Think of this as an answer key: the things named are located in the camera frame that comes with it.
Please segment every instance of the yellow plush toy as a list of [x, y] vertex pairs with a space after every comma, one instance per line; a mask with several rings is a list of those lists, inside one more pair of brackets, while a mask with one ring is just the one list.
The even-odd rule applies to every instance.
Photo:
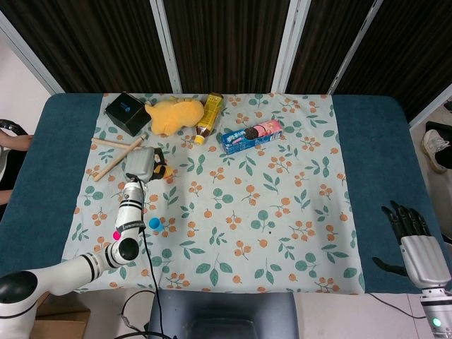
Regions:
[[145, 110], [152, 119], [152, 132], [167, 136], [183, 126], [195, 126], [204, 115], [203, 104], [197, 100], [164, 100], [154, 106], [147, 102]]

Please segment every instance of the wall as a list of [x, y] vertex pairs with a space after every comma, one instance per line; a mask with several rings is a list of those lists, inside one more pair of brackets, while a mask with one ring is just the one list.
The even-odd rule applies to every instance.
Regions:
[[0, 36], [0, 119], [8, 119], [34, 134], [50, 94]]

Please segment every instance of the black box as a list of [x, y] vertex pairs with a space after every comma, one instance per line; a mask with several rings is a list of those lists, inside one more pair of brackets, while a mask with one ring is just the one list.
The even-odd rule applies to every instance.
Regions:
[[136, 134], [150, 121], [144, 104], [128, 93], [122, 93], [105, 109], [113, 123], [131, 136]]

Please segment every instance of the yellow bottle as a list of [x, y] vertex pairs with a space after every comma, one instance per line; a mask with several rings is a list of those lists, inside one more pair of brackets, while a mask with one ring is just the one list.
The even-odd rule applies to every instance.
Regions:
[[209, 94], [204, 105], [204, 115], [196, 125], [195, 144], [202, 145], [213, 129], [218, 112], [221, 110], [223, 96], [217, 93]]

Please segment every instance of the dark curtain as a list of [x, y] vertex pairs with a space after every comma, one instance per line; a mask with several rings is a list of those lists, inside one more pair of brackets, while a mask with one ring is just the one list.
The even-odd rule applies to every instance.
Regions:
[[186, 93], [270, 92], [288, 0], [165, 0]]
[[374, 0], [312, 0], [287, 93], [327, 93]]
[[413, 119], [452, 83], [452, 2], [384, 1], [335, 94], [390, 95]]
[[171, 92], [149, 0], [0, 0], [66, 92]]

